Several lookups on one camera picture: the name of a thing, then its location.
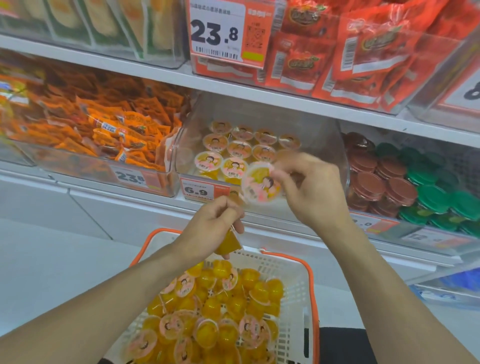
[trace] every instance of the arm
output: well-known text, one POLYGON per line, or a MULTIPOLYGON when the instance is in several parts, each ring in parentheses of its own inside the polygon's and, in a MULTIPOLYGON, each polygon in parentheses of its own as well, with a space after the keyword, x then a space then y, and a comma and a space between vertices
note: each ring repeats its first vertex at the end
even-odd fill
POLYGON ((0 338, 11 364, 97 364, 176 276, 207 258, 243 211, 226 197, 204 205, 182 235, 149 258, 0 338))
POLYGON ((379 364, 478 364, 352 221, 338 168, 306 154, 276 164, 290 208, 337 259, 379 364), (288 173, 305 178, 297 187, 288 173))

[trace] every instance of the shopping basket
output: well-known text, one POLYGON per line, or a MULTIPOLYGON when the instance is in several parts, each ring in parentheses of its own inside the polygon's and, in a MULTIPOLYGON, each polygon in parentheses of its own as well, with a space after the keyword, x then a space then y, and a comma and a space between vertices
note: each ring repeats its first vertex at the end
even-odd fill
MULTIPOLYGON (((157 229, 148 235, 140 252, 131 266, 147 258, 161 247, 173 242, 181 231, 157 229)), ((211 266, 217 255, 205 260, 211 266)), ((263 279, 280 278, 285 286, 285 295, 281 300, 280 317, 265 314, 276 320, 279 328, 275 345, 276 362, 281 364, 317 364, 320 362, 320 328, 317 304, 313 291, 313 272, 310 266, 297 258, 268 252, 264 249, 244 247, 230 254, 230 262, 235 268, 253 268, 261 273, 263 279)), ((125 330, 105 355, 113 364, 132 363, 125 357, 124 348, 135 333, 141 329, 148 316, 142 312, 125 330)))

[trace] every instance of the store floor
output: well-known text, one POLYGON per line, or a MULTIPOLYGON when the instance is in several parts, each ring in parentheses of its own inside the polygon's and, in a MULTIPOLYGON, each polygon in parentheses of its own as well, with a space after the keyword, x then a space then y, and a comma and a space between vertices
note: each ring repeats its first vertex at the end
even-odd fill
MULTIPOLYGON (((125 269, 139 248, 0 219, 0 335, 125 269)), ((363 328, 350 292, 316 285, 323 327, 363 328)), ((480 312, 430 305, 480 359, 480 312)))

